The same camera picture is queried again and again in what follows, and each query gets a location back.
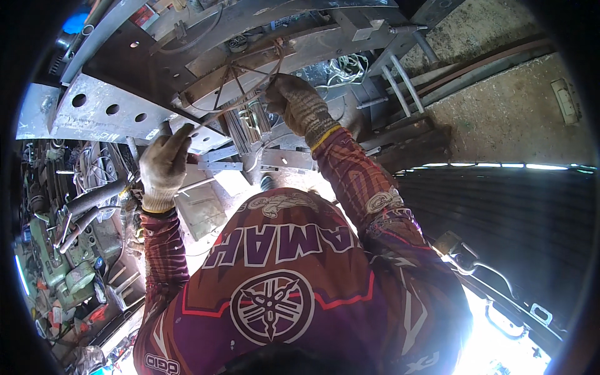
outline metal beam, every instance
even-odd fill
[[[463,3],[464,0],[427,0],[416,11],[415,15],[410,18],[410,22],[415,25],[425,25],[428,28],[422,31],[423,36],[431,31],[448,16],[457,6]],[[386,47],[377,60],[369,68],[368,75],[378,76],[382,73],[382,66],[392,65],[390,56],[396,55],[398,58],[406,55],[412,47],[416,45],[415,36],[411,32],[404,34],[396,34],[396,37]]]

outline metal bar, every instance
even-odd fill
[[[398,61],[398,58],[395,55],[392,55],[389,58],[392,59],[394,66],[398,70],[398,73],[400,73],[400,76],[402,77],[402,80],[406,84],[406,87],[409,89],[410,95],[413,97],[413,100],[415,101],[415,104],[416,104],[417,109],[419,110],[419,113],[425,113],[425,108],[423,108],[423,104],[421,103],[421,98],[419,98],[419,95],[416,93],[416,89],[413,86],[412,82],[410,81],[410,77],[409,77],[408,73],[406,73],[406,70],[404,70],[402,65],[400,65],[400,61]]]
[[[375,99],[375,100],[371,100],[365,103],[361,103],[360,105],[356,106],[356,109],[363,109],[363,108],[367,108],[370,106],[374,106],[375,104],[379,104],[379,103],[383,103],[384,101],[388,101],[388,97],[383,97],[383,98],[379,98],[379,99]]]
[[[213,161],[218,161],[221,159],[228,158],[230,156],[234,156],[238,154],[238,148],[233,145],[229,147],[225,147],[222,149],[218,149],[215,151],[210,151],[202,155],[202,161],[206,163],[212,163]]]
[[[242,96],[245,97],[246,96],[246,92],[242,88],[242,84],[239,82],[238,75],[235,74],[235,69],[232,68],[231,72],[233,73],[233,78],[235,79],[235,83],[238,84],[239,90],[242,92]]]
[[[231,161],[213,161],[212,163],[201,161],[198,163],[199,170],[242,170],[243,168],[243,163]]]
[[[221,91],[223,91],[223,85],[225,84],[225,81],[227,80],[227,76],[229,75],[229,65],[227,66],[227,68],[225,69],[225,73],[223,74],[223,79],[221,81],[221,86],[219,86],[219,92],[217,93],[217,100],[215,100],[215,106],[213,107],[212,110],[217,110],[217,107],[219,105],[219,98],[221,97]]]
[[[396,97],[398,98],[398,101],[400,101],[400,105],[402,106],[402,109],[404,110],[404,114],[406,115],[406,117],[410,117],[409,105],[406,104],[406,100],[404,100],[404,96],[400,92],[400,88],[398,87],[398,84],[396,83],[396,81],[394,81],[394,77],[392,77],[392,73],[389,72],[388,67],[385,65],[382,66],[381,69],[383,70],[383,74],[385,75],[385,77],[388,79],[389,84],[392,85],[392,88],[394,89],[394,93],[396,94]]]
[[[145,3],[146,0],[122,0],[117,2],[115,7],[96,25],[94,31],[85,38],[81,47],[65,68],[61,83],[71,83],[79,69],[98,51],[100,46]]]
[[[131,153],[131,156],[133,156],[133,161],[135,161],[136,165],[139,166],[140,152],[137,150],[136,141],[130,136],[125,137],[125,140],[127,141],[127,146],[129,146],[129,152]]]
[[[427,56],[427,59],[429,59],[431,67],[434,69],[437,68],[437,66],[440,64],[440,59],[437,58],[435,51],[433,50],[433,48],[431,48],[429,43],[427,43],[427,40],[425,40],[423,34],[417,30],[413,33],[413,36],[415,37],[419,47],[421,47],[423,52],[425,52],[425,55]]]
[[[207,179],[203,179],[203,180],[201,180],[201,181],[198,181],[198,182],[194,182],[193,184],[186,185],[186,186],[182,187],[181,189],[179,189],[179,190],[177,191],[177,193],[181,194],[181,193],[183,193],[183,192],[185,192],[185,191],[187,191],[187,190],[189,190],[189,189],[193,189],[193,188],[195,188],[195,187],[202,186],[202,185],[204,185],[204,184],[208,184],[209,182],[212,182],[212,181],[214,181],[214,180],[215,180],[215,178],[214,178],[214,177],[210,177],[210,178],[207,178]]]

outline steel bar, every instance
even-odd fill
[[[371,100],[371,101],[368,101],[368,102],[361,103],[361,104],[357,105],[356,109],[368,108],[370,106],[374,106],[375,104],[383,103],[384,101],[388,101],[388,100],[389,100],[388,97],[383,97],[383,98]]]
[[[202,186],[202,185],[204,185],[204,184],[208,184],[209,182],[212,182],[212,181],[214,181],[214,180],[215,180],[215,178],[214,178],[214,177],[210,177],[210,178],[207,178],[207,179],[203,179],[203,180],[201,180],[201,181],[198,181],[198,182],[194,182],[193,184],[186,185],[186,186],[182,187],[181,189],[179,189],[179,190],[177,191],[177,193],[181,194],[181,193],[183,193],[184,191],[187,191],[187,190],[189,190],[189,189],[193,189],[193,188],[195,188],[195,187],[198,187],[198,186]]]
[[[425,40],[423,34],[419,30],[417,30],[413,33],[413,36],[415,37],[419,47],[421,47],[423,52],[425,52],[425,55],[427,56],[427,59],[429,59],[431,67],[433,69],[437,68],[437,66],[440,64],[440,59],[437,58],[435,51],[433,50],[433,48],[431,48],[429,43],[427,43],[427,40]]]
[[[412,82],[410,81],[410,77],[409,77],[408,73],[406,73],[406,70],[404,70],[402,65],[400,65],[400,61],[398,61],[398,58],[395,55],[392,55],[389,58],[392,59],[394,66],[396,67],[396,69],[398,70],[398,73],[404,80],[406,87],[409,89],[410,95],[413,97],[413,100],[415,101],[415,104],[416,104],[417,109],[419,110],[419,113],[425,113],[425,108],[423,108],[421,99],[419,98],[419,95],[416,93],[416,89],[413,86]]]
[[[392,73],[389,72],[388,67],[385,65],[382,66],[381,69],[383,70],[383,74],[385,75],[385,77],[388,79],[389,84],[392,85],[392,88],[394,89],[394,93],[396,94],[396,97],[398,98],[398,101],[400,102],[400,105],[402,106],[402,109],[404,110],[404,114],[406,115],[406,117],[410,117],[409,105],[406,104],[406,100],[404,100],[404,96],[402,95],[402,92],[400,92],[400,88],[398,87],[398,84],[394,80],[394,77],[392,77]]]

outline knit glove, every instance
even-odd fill
[[[187,150],[194,125],[185,124],[172,136],[160,136],[140,158],[144,184],[142,209],[162,214],[175,207],[175,194],[185,178]]]
[[[267,111],[283,116],[291,131],[305,138],[314,151],[340,124],[329,114],[325,100],[308,82],[276,74],[266,89]]]

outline steel plate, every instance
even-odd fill
[[[173,131],[186,122],[197,125],[170,109],[82,73],[63,96],[50,135],[116,143],[126,143],[125,137],[130,136],[149,142],[158,134],[158,126],[163,121],[169,121]],[[191,149],[202,154],[229,140],[203,127],[198,130],[198,136],[192,138]]]

